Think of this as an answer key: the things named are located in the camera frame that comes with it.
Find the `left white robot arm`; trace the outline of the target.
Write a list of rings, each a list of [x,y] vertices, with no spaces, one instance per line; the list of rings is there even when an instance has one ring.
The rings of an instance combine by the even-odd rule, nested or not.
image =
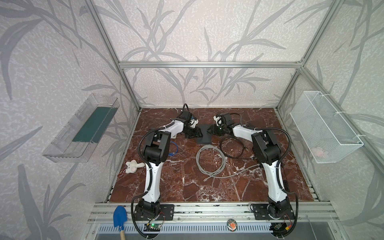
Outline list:
[[[145,191],[133,198],[133,201],[139,199],[132,211],[133,214],[141,214],[149,219],[154,219],[160,214],[161,172],[169,156],[171,140],[180,133],[188,139],[202,137],[198,123],[199,120],[189,109],[183,109],[169,124],[152,129],[142,137],[138,145],[138,154],[146,166]]]

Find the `dark grey network switch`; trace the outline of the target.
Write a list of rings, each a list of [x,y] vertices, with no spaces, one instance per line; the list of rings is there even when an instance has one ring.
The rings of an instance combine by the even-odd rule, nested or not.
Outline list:
[[[199,145],[210,145],[212,143],[211,124],[200,125],[202,136],[197,138]]]

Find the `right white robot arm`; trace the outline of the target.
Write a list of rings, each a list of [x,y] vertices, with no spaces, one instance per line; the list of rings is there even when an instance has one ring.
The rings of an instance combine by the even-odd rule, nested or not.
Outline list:
[[[214,116],[215,124],[211,126],[210,132],[216,136],[225,134],[232,137],[245,139],[253,143],[256,159],[263,166],[268,183],[267,208],[270,218],[279,220],[285,216],[292,216],[297,220],[299,206],[293,210],[288,192],[283,183],[281,173],[282,161],[291,149],[291,138],[289,134],[280,128],[256,128],[250,125],[235,123],[230,113]],[[283,153],[274,130],[286,135],[289,145]]]

